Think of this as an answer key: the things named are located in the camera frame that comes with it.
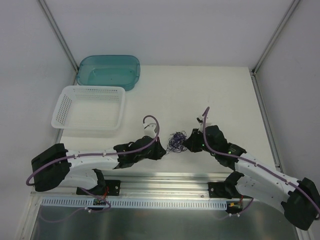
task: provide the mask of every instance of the white panel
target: white panel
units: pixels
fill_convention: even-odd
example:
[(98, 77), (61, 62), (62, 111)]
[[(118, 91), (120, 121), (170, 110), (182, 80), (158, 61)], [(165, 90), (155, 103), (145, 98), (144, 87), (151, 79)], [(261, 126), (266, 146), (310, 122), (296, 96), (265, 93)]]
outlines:
[(31, 159), (56, 135), (50, 120), (74, 71), (35, 0), (0, 7), (0, 239), (15, 238)]
[[(320, 1), (302, 1), (258, 73), (286, 173), (320, 190)], [(320, 239), (320, 223), (312, 225)]]
[[(63, 131), (66, 149), (98, 151), (136, 141), (144, 136), (142, 119), (154, 115), (160, 141), (167, 147), (170, 134), (199, 128), (196, 118), (210, 106), (210, 121), (225, 138), (274, 168), (267, 134), (247, 67), (141, 66), (141, 78), (126, 92), (126, 103), (116, 134)], [(207, 152), (170, 153), (160, 160), (145, 159), (115, 173), (230, 173)]]
[(292, 0), (47, 0), (79, 63), (253, 68)]

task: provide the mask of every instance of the wire bundle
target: wire bundle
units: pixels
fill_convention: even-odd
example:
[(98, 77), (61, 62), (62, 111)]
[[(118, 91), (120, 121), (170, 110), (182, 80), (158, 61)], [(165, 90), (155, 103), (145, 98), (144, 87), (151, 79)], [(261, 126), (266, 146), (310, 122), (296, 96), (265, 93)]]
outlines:
[(177, 131), (170, 135), (169, 143), (166, 146), (166, 152), (169, 153), (181, 153), (187, 150), (183, 146), (183, 142), (187, 139), (187, 133), (185, 131)]

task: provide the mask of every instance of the red wire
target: red wire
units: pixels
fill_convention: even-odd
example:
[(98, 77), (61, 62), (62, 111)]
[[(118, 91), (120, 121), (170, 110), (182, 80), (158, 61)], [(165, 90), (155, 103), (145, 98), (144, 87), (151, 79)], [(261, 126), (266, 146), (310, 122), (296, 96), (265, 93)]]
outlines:
[(236, 204), (242, 203), (243, 199), (244, 199), (244, 196), (243, 196), (243, 195), (241, 195), (241, 199), (240, 199), (240, 201), (238, 201)]
[(105, 188), (105, 192), (104, 192), (104, 194), (103, 194), (103, 196), (102, 196), (102, 199), (103, 199), (103, 200), (106, 199), (108, 192), (109, 192), (109, 187), (107, 186), (107, 187)]

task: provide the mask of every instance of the white wall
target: white wall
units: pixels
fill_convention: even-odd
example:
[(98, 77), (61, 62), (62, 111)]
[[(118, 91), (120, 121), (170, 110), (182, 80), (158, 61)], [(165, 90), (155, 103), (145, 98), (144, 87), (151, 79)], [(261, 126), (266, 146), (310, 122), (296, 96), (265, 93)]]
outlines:
[(47, 0), (78, 63), (253, 68), (292, 0)]
[(74, 71), (36, 0), (2, 1), (0, 23), (0, 239), (11, 240), (31, 159), (53, 143), (52, 112)]
[[(303, 0), (258, 72), (286, 172), (320, 191), (320, 1)], [(320, 239), (320, 222), (312, 225)]]

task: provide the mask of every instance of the metal pole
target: metal pole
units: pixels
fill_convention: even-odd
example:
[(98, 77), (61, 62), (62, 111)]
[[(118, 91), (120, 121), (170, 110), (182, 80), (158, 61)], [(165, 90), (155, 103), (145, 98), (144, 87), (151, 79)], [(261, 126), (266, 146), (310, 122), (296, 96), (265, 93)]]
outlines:
[(286, 13), (284, 14), (283, 18), (281, 19), (279, 25), (276, 27), (276, 30), (274, 31), (271, 39), (269, 40), (268, 44), (266, 45), (265, 49), (263, 50), (262, 55), (260, 56), (257, 64), (255, 65), (255, 67), (253, 68), (253, 74), (256, 75), (256, 73), (258, 72), (258, 70), (260, 69), (262, 63), (264, 62), (264, 60), (266, 59), (268, 53), (270, 52), (271, 48), (273, 47), (273, 45), (275, 44), (276, 40), (278, 39), (280, 33), (283, 31), (284, 27), (286, 26), (286, 24), (288, 23), (289, 19), (291, 18), (291, 16), (294, 14), (294, 12), (296, 11), (299, 3), (302, 0), (293, 0), (291, 5), (289, 6), (289, 8), (287, 9)]
[(54, 16), (52, 15), (49, 7), (48, 7), (48, 4), (46, 3), (46, 0), (38, 0), (38, 3), (40, 5), (40, 7), (42, 8), (47, 20), (49, 21), (49, 24), (51, 25), (56, 37), (58, 38), (67, 58), (69, 59), (73, 69), (77, 72), (78, 69), (79, 69), (79, 66), (74, 58), (74, 56), (72, 55), (67, 43), (66, 43), (66, 40), (64, 38), (64, 36), (62, 35), (58, 25), (57, 25), (57, 22), (55, 21), (54, 19)]

